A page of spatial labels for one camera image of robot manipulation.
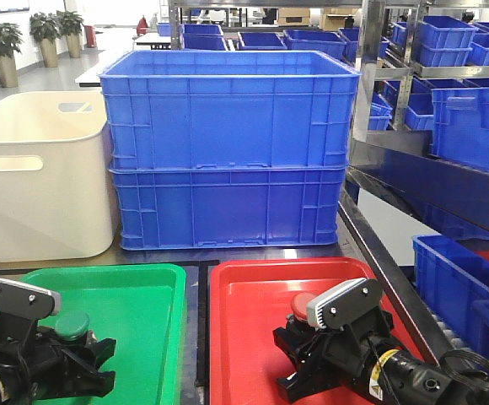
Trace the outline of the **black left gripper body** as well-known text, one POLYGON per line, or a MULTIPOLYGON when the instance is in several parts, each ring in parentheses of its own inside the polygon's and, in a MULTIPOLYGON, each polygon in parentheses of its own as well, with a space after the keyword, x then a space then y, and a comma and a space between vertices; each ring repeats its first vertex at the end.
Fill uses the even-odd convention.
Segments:
POLYGON ((46 399, 50 384, 72 372, 66 343, 36 320, 0 312, 0 399, 46 399))

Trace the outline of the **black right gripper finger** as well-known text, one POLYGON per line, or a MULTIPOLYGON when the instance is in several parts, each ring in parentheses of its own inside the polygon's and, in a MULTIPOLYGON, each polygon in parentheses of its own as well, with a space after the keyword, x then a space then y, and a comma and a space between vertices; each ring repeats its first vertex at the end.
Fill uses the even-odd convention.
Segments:
POLYGON ((309 345, 315 329, 295 315, 287 315, 286 325, 273 331, 275 345, 280 348, 292 363, 300 363, 302 352, 309 345))
POLYGON ((301 368, 287 377, 277 378, 279 396, 288 403, 346 386, 354 378, 334 368, 320 367, 314 370, 301 368))

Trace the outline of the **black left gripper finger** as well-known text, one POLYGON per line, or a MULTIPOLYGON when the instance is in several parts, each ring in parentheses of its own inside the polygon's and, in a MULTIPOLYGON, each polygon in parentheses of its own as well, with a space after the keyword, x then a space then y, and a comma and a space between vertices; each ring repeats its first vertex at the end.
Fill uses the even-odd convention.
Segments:
POLYGON ((46 399, 104 397, 113 390, 115 378, 114 371, 95 371, 93 374, 85 370, 73 371, 59 376, 50 384, 46 399))
POLYGON ((114 338, 98 340, 92 332, 65 344, 67 366, 70 371, 98 371, 116 350, 114 338))

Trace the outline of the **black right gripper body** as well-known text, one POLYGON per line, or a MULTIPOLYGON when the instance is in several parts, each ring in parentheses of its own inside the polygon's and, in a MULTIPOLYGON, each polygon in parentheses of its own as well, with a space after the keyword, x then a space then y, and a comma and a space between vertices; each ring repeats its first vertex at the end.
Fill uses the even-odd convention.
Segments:
POLYGON ((393 316, 380 307, 341 329, 314 329, 298 369, 334 368, 354 378, 351 388, 368 388, 379 357, 396 349, 393 316))

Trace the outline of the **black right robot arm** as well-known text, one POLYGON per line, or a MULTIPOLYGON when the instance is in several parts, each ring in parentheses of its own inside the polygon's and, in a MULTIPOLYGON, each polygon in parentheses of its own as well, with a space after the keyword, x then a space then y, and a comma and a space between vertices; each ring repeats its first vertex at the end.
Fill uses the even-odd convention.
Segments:
POLYGON ((294 372, 277 379, 293 403, 346 387, 373 404, 489 404, 489 372, 447 371, 414 357, 378 307, 340 328, 315 328, 290 315, 274 330, 294 372))

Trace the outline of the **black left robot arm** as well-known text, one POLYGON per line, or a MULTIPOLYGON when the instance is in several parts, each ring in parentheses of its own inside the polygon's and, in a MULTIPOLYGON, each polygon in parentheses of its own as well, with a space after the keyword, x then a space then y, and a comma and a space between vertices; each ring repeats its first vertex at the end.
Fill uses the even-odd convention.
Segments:
POLYGON ((0 404, 102 398, 114 391, 119 373, 102 367, 115 355, 117 340, 96 338, 87 318, 73 333, 40 325, 49 316, 33 306, 0 310, 0 404))

